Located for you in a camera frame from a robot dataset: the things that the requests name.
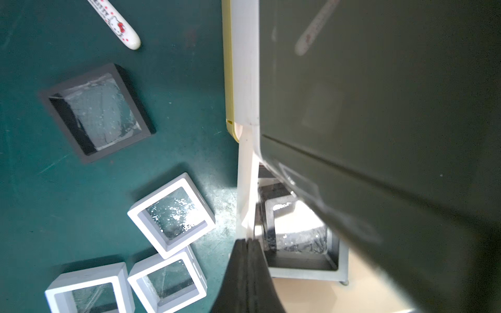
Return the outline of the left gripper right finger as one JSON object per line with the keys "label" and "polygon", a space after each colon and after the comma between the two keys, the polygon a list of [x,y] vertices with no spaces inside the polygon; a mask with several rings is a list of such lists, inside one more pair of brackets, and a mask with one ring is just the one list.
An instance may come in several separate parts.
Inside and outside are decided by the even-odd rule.
{"label": "left gripper right finger", "polygon": [[263,250],[255,239],[247,242],[247,311],[285,312]]}

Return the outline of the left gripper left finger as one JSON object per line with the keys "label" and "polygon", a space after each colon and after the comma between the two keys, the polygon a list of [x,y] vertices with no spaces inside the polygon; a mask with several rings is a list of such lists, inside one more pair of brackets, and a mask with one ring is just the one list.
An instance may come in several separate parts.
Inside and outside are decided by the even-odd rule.
{"label": "left gripper left finger", "polygon": [[247,261],[247,242],[245,239],[238,239],[211,312],[248,312]]}

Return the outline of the white brooch box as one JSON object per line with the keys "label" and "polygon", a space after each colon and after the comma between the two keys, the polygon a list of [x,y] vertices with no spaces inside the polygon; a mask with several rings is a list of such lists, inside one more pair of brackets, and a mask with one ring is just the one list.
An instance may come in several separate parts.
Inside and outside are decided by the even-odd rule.
{"label": "white brooch box", "polygon": [[155,254],[137,262],[127,281],[150,313],[177,312],[207,296],[207,280],[190,246],[167,259]]}
{"label": "white brooch box", "polygon": [[126,263],[64,273],[45,291],[51,312],[134,312]]}
{"label": "white brooch box", "polygon": [[127,215],[163,259],[216,227],[213,211],[186,172],[134,203]]}

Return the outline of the three-tier drawer organizer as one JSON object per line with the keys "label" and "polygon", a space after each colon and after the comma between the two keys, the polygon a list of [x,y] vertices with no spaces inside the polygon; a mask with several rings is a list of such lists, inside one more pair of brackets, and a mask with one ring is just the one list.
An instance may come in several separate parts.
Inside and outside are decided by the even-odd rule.
{"label": "three-tier drawer organizer", "polygon": [[500,2],[223,1],[228,126],[424,312],[500,311]]}

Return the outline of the metal spoon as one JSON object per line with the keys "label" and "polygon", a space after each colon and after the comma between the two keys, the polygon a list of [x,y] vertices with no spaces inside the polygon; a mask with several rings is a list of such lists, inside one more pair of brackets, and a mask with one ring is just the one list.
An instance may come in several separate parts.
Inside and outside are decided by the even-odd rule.
{"label": "metal spoon", "polygon": [[137,32],[111,2],[108,0],[88,0],[87,2],[127,48],[138,50],[141,47],[141,40]]}

